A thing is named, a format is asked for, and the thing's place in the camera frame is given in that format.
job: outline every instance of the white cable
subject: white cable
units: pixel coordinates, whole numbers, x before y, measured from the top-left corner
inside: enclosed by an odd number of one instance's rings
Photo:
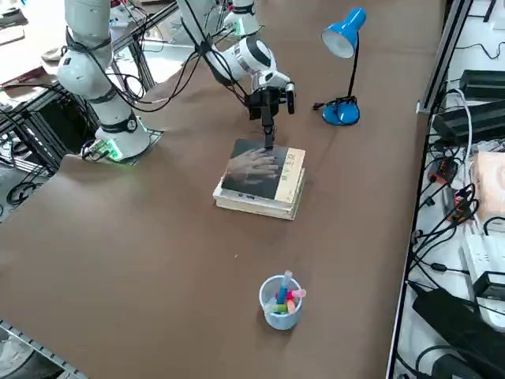
[[[470,157],[470,149],[472,148],[472,134],[473,134],[472,115],[470,114],[470,109],[468,108],[468,103],[466,102],[465,94],[459,88],[454,88],[454,90],[461,97],[463,106],[465,108],[466,117],[468,118],[468,148],[466,149],[465,159],[463,160],[465,163],[468,163],[468,159]]]

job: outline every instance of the green led light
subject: green led light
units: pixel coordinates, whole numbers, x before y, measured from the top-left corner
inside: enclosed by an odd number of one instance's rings
[[[107,145],[108,145],[107,150],[110,151],[109,158],[116,161],[121,160],[123,157],[123,153],[121,152],[121,150],[119,150],[114,140],[108,140]]]

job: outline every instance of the lamp shade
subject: lamp shade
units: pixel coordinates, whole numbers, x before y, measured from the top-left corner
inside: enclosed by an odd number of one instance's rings
[[[323,30],[323,42],[334,55],[350,58],[357,45],[357,33],[366,21],[363,8],[354,8],[342,22],[337,22]]]

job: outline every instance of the marker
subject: marker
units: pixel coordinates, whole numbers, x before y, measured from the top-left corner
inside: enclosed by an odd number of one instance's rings
[[[294,313],[294,311],[297,309],[297,306],[294,305],[294,301],[293,300],[288,300],[287,304],[286,304],[286,307],[287,307],[287,311],[289,313]]]
[[[265,313],[282,313],[282,312],[287,312],[287,310],[288,310],[287,304],[269,303],[263,308],[263,311]]]
[[[286,302],[287,286],[290,284],[292,277],[293,273],[290,270],[286,270],[286,272],[284,272],[281,287],[279,288],[279,296],[277,296],[277,304],[284,304]]]
[[[286,299],[293,300],[294,298],[304,298],[307,295],[306,290],[294,290],[287,291]]]
[[[291,291],[291,295],[294,298],[304,298],[307,295],[307,291],[304,289]]]

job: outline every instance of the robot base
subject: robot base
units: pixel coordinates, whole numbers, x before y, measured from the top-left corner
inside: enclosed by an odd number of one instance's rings
[[[107,141],[109,150],[112,150],[107,156],[108,159],[119,162],[126,158],[138,156],[149,147],[149,133],[139,118],[137,118],[137,121],[138,127],[133,133],[107,133],[102,128],[96,131],[95,137]]]

